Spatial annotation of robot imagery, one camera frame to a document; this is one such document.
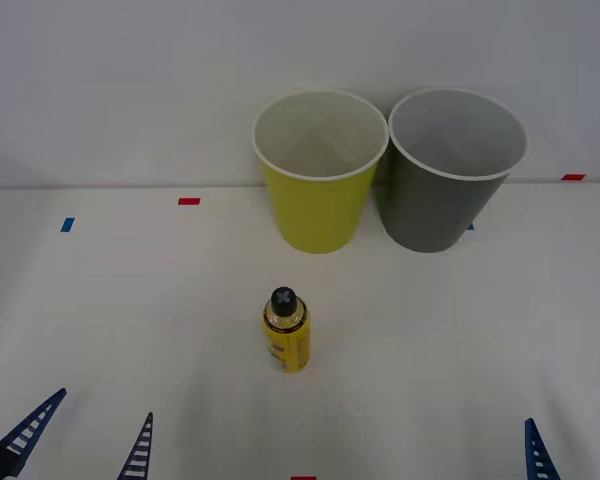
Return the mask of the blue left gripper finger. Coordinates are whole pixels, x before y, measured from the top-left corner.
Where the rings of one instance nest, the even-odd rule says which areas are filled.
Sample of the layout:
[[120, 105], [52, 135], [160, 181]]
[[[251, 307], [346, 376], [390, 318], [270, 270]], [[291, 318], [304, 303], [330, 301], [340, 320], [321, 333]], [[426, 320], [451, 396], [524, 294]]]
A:
[[117, 479], [147, 480], [149, 475], [151, 448], [153, 440], [153, 413], [149, 412], [143, 422], [131, 452], [129, 453]]
[[17, 478], [67, 390], [59, 389], [0, 440], [0, 480]]

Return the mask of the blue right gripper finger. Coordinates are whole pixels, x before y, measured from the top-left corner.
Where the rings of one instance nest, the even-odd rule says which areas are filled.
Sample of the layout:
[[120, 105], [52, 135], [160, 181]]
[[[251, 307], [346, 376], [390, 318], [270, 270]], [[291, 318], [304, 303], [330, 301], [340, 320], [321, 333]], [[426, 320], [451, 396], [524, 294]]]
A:
[[525, 459], [528, 480], [560, 480], [533, 418], [525, 421]]

